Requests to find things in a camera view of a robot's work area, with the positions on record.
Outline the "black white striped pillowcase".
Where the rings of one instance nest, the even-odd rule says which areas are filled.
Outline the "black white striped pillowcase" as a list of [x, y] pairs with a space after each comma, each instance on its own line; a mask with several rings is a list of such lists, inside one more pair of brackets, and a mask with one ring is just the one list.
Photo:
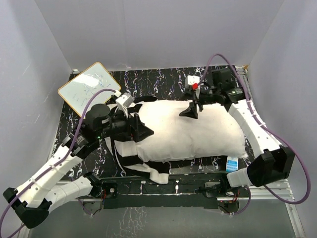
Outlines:
[[153, 182], [167, 184], [170, 162], [182, 158], [177, 152], [177, 119], [181, 103], [170, 100], [141, 100], [127, 107], [127, 113], [139, 116], [153, 131], [145, 139], [134, 141], [120, 136], [105, 139], [108, 149], [126, 174], [148, 176]]

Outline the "white pillow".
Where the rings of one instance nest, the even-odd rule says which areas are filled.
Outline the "white pillow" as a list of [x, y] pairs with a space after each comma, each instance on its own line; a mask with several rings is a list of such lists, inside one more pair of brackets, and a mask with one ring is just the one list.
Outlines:
[[210, 156], [246, 158], [244, 133], [226, 109], [219, 104], [207, 105], [197, 119], [181, 117], [179, 113], [188, 107], [188, 102], [178, 101], [177, 152], [178, 160]]

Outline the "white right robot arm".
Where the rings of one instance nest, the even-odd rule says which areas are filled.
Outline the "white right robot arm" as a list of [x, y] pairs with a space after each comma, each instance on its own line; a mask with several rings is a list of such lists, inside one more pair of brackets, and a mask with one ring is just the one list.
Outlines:
[[181, 116], [197, 119], [198, 112], [208, 104], [219, 103], [237, 121], [252, 147], [255, 160], [224, 178], [220, 189], [225, 196], [233, 196], [239, 187], [260, 187], [289, 177], [295, 153], [264, 129], [265, 123], [256, 118], [252, 100], [232, 80], [229, 68], [213, 71], [212, 85], [202, 82], [198, 76], [186, 76], [184, 97], [191, 101]]

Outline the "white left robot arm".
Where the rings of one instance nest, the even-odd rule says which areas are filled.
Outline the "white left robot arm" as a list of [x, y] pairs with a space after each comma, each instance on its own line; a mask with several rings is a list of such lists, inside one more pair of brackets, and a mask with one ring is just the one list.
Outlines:
[[141, 122], [142, 104], [129, 107], [96, 104], [85, 111], [75, 131], [59, 145], [53, 156], [26, 182], [17, 188], [9, 187], [3, 196], [20, 221], [32, 229], [41, 224], [51, 211], [81, 196], [96, 198], [102, 193], [102, 182], [88, 172], [66, 186], [54, 189], [60, 179], [81, 163], [107, 137], [139, 142], [153, 131]]

